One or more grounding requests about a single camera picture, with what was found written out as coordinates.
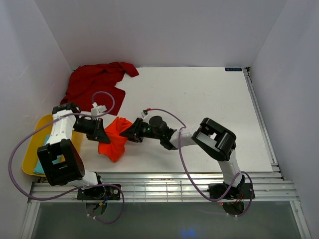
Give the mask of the orange t shirt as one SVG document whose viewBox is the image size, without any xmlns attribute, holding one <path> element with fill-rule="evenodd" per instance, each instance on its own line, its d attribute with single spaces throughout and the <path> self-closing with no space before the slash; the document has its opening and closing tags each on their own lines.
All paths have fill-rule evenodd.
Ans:
<svg viewBox="0 0 319 239">
<path fill-rule="evenodd" d="M 112 162 L 116 163 L 125 153 L 125 144 L 127 138 L 120 136 L 120 133 L 132 126 L 132 123 L 126 118 L 116 117 L 105 129 L 105 133 L 110 143 L 98 144 L 98 153 L 108 157 Z"/>
</svg>

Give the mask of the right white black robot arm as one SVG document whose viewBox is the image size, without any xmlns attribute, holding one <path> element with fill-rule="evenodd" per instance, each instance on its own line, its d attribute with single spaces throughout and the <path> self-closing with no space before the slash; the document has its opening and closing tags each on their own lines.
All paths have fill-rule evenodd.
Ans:
<svg viewBox="0 0 319 239">
<path fill-rule="evenodd" d="M 160 116 L 151 117 L 148 122 L 137 118 L 120 136 L 132 142 L 142 142 L 144 138 L 157 139 L 167 150 L 197 145 L 218 162 L 223 174 L 222 184 L 209 185 L 210 198 L 218 199 L 226 192 L 224 199 L 231 200 L 240 197 L 243 192 L 245 177 L 236 159 L 236 135 L 210 118 L 204 118 L 195 131 L 170 128 Z"/>
</svg>

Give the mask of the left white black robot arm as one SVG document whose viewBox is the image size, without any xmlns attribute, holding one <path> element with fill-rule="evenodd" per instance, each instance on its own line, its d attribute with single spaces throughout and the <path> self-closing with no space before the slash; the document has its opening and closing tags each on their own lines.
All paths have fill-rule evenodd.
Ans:
<svg viewBox="0 0 319 239">
<path fill-rule="evenodd" d="M 106 193 L 99 175 L 85 169 L 83 161 L 72 142 L 73 132 L 86 135 L 88 140 L 109 144 L 110 140 L 103 128 L 103 114 L 107 108 L 93 103 L 91 114 L 85 116 L 74 103 L 66 103 L 53 108 L 54 123 L 47 143 L 37 149 L 45 177 L 51 186 L 74 185 L 89 187 L 89 194 L 100 199 Z"/>
</svg>

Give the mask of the dark red t shirt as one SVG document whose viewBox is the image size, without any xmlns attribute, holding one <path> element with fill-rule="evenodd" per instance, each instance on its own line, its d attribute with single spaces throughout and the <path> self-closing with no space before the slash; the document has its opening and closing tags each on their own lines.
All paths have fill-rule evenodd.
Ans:
<svg viewBox="0 0 319 239">
<path fill-rule="evenodd" d="M 68 88 L 60 103 L 73 102 L 80 110 L 89 112 L 93 94 L 104 91 L 115 99 L 115 106 L 110 114 L 116 116 L 126 94 L 124 90 L 117 88 L 116 84 L 122 81 L 125 74 L 130 77 L 139 75 L 133 64 L 125 62 L 80 66 L 70 75 Z"/>
</svg>

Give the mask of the yellow plastic tray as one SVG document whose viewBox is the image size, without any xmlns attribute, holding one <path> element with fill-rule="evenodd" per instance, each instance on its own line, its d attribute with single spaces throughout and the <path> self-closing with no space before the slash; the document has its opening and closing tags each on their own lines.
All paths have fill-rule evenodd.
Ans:
<svg viewBox="0 0 319 239">
<path fill-rule="evenodd" d="M 43 116 L 38 121 L 35 130 L 50 123 L 51 121 L 53 121 L 52 115 Z M 38 176 L 38 177 L 45 177 L 44 173 L 42 174 L 34 173 L 34 169 L 36 168 L 36 165 L 38 163 L 37 149 L 38 147 L 43 146 L 47 136 L 50 135 L 51 133 L 51 129 L 52 129 L 52 126 L 50 125 L 31 137 L 31 140 L 29 142 L 29 145 L 22 163 L 22 170 L 25 174 Z M 78 133 L 78 132 L 72 133 L 71 141 L 78 152 L 80 151 L 82 140 L 83 140 L 83 136 L 81 133 Z M 59 162 L 65 161 L 64 156 L 59 156 L 58 159 L 60 159 Z"/>
</svg>

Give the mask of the teal folded t shirt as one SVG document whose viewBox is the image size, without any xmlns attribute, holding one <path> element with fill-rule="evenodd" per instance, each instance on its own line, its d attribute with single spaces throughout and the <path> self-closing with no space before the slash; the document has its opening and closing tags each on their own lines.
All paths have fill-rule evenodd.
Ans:
<svg viewBox="0 0 319 239">
<path fill-rule="evenodd" d="M 47 144 L 47 141 L 49 140 L 50 135 L 47 135 L 44 139 L 44 143 L 43 146 L 45 146 Z M 62 155 L 57 156 L 57 158 L 55 160 L 52 161 L 52 163 L 55 165 L 57 163 L 59 163 L 61 161 Z M 37 175 L 44 175 L 44 170 L 43 167 L 41 165 L 40 160 L 37 161 L 37 164 L 33 170 L 33 172 Z"/>
</svg>

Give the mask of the blue table label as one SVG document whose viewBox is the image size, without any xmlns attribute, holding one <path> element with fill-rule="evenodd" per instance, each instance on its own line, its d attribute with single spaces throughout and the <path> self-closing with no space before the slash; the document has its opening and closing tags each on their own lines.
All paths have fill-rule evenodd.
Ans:
<svg viewBox="0 0 319 239">
<path fill-rule="evenodd" d="M 225 67 L 226 72 L 242 72 L 242 68 L 240 67 Z"/>
</svg>

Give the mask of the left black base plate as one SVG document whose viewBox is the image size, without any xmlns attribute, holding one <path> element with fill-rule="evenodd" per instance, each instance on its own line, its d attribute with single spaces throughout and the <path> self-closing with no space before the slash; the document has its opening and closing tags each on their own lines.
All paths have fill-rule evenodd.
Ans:
<svg viewBox="0 0 319 239">
<path fill-rule="evenodd" d="M 81 201 L 103 201 L 105 199 L 120 200 L 120 197 L 120 190 L 110 186 L 91 187 L 84 190 L 79 189 L 77 193 L 77 200 Z"/>
</svg>

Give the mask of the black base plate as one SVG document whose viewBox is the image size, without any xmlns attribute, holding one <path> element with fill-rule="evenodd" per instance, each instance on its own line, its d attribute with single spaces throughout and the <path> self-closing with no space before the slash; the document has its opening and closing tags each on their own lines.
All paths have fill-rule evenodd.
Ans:
<svg viewBox="0 0 319 239">
<path fill-rule="evenodd" d="M 110 186 L 91 187 L 84 190 L 79 189 L 77 193 L 77 200 L 81 201 L 103 201 L 105 199 L 120 200 L 120 197 L 120 190 Z"/>
<path fill-rule="evenodd" d="M 217 199 L 224 194 L 227 188 L 228 185 L 226 184 L 209 184 L 207 191 L 209 192 L 209 196 L 211 199 Z M 252 188 L 249 183 L 244 183 L 243 186 L 237 188 L 231 187 L 223 199 L 250 199 L 252 193 L 251 189 Z"/>
</svg>

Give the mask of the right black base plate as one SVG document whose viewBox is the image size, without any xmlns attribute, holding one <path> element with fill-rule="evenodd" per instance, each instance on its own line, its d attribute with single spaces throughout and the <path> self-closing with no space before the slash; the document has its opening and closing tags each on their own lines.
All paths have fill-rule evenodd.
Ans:
<svg viewBox="0 0 319 239">
<path fill-rule="evenodd" d="M 209 196 L 211 199 L 217 199 L 224 194 L 227 188 L 228 185 L 226 184 L 209 184 L 207 191 L 209 192 Z M 223 199 L 250 199 L 252 193 L 251 189 L 252 188 L 249 183 L 244 183 L 243 186 L 237 188 L 231 187 Z"/>
</svg>

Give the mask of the aluminium rail frame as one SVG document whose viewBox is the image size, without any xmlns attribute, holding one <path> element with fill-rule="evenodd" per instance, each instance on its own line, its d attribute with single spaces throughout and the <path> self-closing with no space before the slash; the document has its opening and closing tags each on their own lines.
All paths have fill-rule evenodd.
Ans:
<svg viewBox="0 0 319 239">
<path fill-rule="evenodd" d="M 129 120 L 153 108 L 174 128 L 196 129 L 209 117 L 237 136 L 236 156 L 241 170 L 253 179 L 256 202 L 287 202 L 298 236 L 309 239 L 299 196 L 292 181 L 281 175 L 263 122 L 248 68 L 226 72 L 223 67 L 141 67 L 136 77 L 118 84 L 126 91 L 119 115 Z M 97 144 L 83 137 L 80 155 L 85 166 L 106 182 L 123 186 L 129 203 L 203 202 L 183 171 L 180 154 L 157 142 L 129 143 L 118 163 L 99 156 Z"/>
</svg>

